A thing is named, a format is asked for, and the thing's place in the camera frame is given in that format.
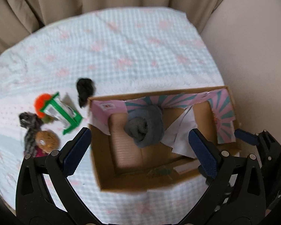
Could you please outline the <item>brown fuzzy round plush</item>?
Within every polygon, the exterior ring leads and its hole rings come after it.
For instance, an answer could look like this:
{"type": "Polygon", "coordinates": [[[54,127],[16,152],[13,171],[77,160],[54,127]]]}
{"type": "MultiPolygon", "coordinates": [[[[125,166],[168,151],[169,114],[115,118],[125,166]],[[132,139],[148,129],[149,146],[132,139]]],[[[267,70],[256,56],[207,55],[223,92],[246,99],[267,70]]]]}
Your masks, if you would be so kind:
{"type": "Polygon", "coordinates": [[[35,142],[44,154],[50,154],[59,148],[60,140],[58,136],[50,130],[41,130],[36,133],[35,142]]]}

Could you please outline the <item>white cloth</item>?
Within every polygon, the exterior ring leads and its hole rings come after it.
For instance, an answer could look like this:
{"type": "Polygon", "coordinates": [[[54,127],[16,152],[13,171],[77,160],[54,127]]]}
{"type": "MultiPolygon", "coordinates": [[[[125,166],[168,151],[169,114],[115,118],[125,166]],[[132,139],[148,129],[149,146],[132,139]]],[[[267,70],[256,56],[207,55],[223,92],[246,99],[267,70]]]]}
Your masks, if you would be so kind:
{"type": "Polygon", "coordinates": [[[164,132],[161,143],[170,147],[172,153],[196,158],[189,144],[189,132],[197,128],[193,107],[188,107],[164,132]]]}

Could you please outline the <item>black striped cloth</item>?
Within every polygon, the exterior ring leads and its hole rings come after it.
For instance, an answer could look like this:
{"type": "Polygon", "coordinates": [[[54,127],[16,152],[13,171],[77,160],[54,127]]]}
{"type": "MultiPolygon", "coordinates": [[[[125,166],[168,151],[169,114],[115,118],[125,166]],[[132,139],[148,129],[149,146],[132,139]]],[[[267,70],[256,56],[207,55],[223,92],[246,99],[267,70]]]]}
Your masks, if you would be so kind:
{"type": "Polygon", "coordinates": [[[34,113],[23,112],[19,115],[20,126],[27,130],[24,137],[24,155],[37,156],[36,134],[41,131],[43,121],[34,113]]]}

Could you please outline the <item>green tissue packet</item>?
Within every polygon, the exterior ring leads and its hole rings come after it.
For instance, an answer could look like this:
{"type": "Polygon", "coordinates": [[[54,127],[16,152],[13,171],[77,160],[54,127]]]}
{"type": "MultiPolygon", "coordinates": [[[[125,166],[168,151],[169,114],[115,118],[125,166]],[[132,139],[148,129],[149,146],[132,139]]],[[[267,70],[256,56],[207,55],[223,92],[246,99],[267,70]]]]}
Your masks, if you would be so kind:
{"type": "Polygon", "coordinates": [[[83,117],[78,111],[61,102],[59,92],[44,102],[44,106],[40,109],[40,112],[61,121],[64,127],[63,135],[72,132],[83,120],[83,117]]]}

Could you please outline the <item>orange pompom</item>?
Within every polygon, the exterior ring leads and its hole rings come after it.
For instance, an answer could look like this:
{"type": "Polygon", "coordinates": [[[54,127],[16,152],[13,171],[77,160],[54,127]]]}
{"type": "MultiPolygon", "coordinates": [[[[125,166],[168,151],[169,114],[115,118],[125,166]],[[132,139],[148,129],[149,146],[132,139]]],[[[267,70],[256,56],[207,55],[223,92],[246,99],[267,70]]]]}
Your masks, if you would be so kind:
{"type": "Polygon", "coordinates": [[[34,109],[36,112],[36,115],[39,118],[44,118],[45,114],[41,112],[40,110],[44,107],[46,101],[49,101],[52,98],[50,94],[44,93],[40,94],[34,101],[34,109]]]}

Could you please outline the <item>grey sock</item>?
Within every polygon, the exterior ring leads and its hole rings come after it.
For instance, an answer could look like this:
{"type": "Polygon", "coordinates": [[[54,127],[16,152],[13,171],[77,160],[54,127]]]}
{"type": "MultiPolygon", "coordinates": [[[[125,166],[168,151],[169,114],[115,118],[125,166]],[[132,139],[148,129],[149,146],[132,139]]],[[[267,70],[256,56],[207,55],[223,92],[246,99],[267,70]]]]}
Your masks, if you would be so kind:
{"type": "Polygon", "coordinates": [[[128,114],[124,131],[138,148],[160,142],[164,136],[163,111],[157,105],[148,105],[128,114]]]}

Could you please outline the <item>black hair scrunchie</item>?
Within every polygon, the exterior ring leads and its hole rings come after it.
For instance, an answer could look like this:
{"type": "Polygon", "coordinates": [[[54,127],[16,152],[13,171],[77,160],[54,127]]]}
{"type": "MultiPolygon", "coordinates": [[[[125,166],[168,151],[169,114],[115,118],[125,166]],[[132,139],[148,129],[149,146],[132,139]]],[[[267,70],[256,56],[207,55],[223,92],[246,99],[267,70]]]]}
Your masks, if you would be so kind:
{"type": "Polygon", "coordinates": [[[88,98],[94,94],[94,84],[90,78],[80,78],[76,83],[78,91],[78,104],[80,108],[86,106],[88,98]]]}

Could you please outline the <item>pink patterned cardboard box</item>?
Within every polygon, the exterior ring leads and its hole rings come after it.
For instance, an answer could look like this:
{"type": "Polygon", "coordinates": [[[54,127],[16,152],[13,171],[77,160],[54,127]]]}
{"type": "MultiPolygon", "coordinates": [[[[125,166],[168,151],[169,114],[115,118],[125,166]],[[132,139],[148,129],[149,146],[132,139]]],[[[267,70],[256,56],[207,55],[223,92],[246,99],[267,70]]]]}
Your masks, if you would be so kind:
{"type": "Polygon", "coordinates": [[[234,136],[238,126],[234,101],[227,86],[180,89],[138,94],[110,95],[88,99],[91,157],[97,184],[102,191],[140,192],[175,185],[196,177],[200,162],[185,156],[178,144],[178,130],[148,147],[139,148],[124,131],[134,110],[157,105],[163,111],[165,128],[190,110],[190,130],[198,128],[220,150],[240,151],[234,136]]]}

